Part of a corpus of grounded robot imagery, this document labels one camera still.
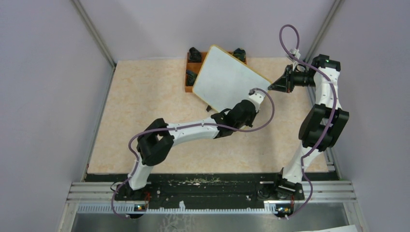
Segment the whiteboard with yellow frame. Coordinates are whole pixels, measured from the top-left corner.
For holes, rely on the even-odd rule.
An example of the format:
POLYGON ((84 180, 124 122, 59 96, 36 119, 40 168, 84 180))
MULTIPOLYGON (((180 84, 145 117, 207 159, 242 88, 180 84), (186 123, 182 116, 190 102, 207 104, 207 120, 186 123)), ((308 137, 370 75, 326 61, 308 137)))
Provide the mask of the whiteboard with yellow frame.
POLYGON ((193 93, 217 112, 248 100, 251 89, 268 91, 272 82, 217 45, 210 46, 193 93))

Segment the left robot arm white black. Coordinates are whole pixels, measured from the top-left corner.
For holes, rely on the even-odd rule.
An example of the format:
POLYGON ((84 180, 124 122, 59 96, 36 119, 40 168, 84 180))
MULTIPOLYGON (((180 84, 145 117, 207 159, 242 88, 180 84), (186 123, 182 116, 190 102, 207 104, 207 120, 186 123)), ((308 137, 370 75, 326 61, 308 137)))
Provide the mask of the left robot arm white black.
POLYGON ((153 167, 166 159, 171 148, 194 140, 227 137, 245 126, 252 127, 260 105, 261 101, 242 100, 232 109, 191 123, 168 124, 163 118, 154 120, 129 142, 129 149, 137 160, 127 178, 126 194, 133 200, 144 196, 153 167))

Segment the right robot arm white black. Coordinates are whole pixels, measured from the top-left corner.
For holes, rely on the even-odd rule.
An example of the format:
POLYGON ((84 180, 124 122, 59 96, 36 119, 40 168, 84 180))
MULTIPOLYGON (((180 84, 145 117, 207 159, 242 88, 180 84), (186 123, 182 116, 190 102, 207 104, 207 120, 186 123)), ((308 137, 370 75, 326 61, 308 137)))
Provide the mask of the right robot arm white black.
POLYGON ((287 65, 283 75, 269 86, 269 90, 291 93, 295 87, 315 87, 315 104, 301 124, 301 141, 290 163, 280 171, 273 195, 278 199, 303 199, 301 181, 303 171, 329 147, 333 147, 349 120, 349 112, 340 105, 337 82, 340 62, 327 55, 316 56, 308 70, 300 71, 287 65))

